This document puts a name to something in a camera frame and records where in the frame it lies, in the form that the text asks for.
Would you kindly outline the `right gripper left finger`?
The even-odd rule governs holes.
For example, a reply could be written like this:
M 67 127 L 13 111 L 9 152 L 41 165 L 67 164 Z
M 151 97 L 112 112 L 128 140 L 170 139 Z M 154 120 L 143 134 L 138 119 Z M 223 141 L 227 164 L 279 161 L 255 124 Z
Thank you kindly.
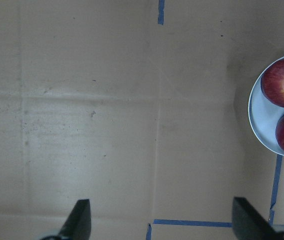
M 89 199 L 77 200 L 71 213 L 57 234 L 42 240 L 88 240 L 91 235 L 91 208 Z

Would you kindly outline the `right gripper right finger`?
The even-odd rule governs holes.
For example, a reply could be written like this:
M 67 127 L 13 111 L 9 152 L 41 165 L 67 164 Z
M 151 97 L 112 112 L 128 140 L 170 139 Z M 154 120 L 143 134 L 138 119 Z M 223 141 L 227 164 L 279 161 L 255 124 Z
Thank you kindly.
M 231 224 L 238 240 L 284 240 L 284 230 L 274 230 L 244 197 L 233 198 Z

